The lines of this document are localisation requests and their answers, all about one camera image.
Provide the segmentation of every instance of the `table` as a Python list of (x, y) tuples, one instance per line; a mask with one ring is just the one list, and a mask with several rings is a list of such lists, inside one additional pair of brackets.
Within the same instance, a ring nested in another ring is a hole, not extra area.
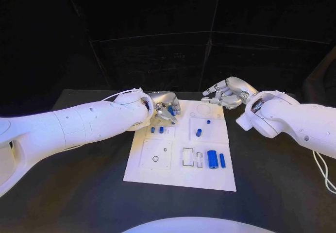
[[(53, 110), (113, 91), (64, 90)], [(200, 93), (175, 93), (198, 100)], [(311, 151), (286, 134), (243, 131), (224, 109), (236, 192), (122, 181), (132, 132), (41, 160), (0, 198), (0, 232), (105, 233), (178, 216), (235, 220), (279, 233), (336, 231), (336, 195)], [(336, 160), (325, 158), (336, 182)]]

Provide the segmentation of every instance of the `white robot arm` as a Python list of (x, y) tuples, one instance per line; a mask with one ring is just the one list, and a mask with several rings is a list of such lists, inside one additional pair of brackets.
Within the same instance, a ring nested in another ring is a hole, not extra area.
[(236, 119), (245, 130), (253, 127), (269, 138), (285, 132), (302, 147), (336, 158), (334, 108), (299, 104), (284, 92), (258, 92), (236, 77), (214, 84), (203, 95), (211, 92), (216, 92), (214, 98), (203, 98), (203, 102), (222, 105), (227, 109), (245, 104), (245, 112)]
[(0, 118), (0, 196), (41, 159), (138, 130), (148, 125), (154, 111), (155, 117), (177, 122), (165, 109), (171, 105), (174, 115), (180, 114), (172, 92), (147, 95), (134, 89), (121, 92), (113, 102), (105, 101), (108, 98), (59, 111)]

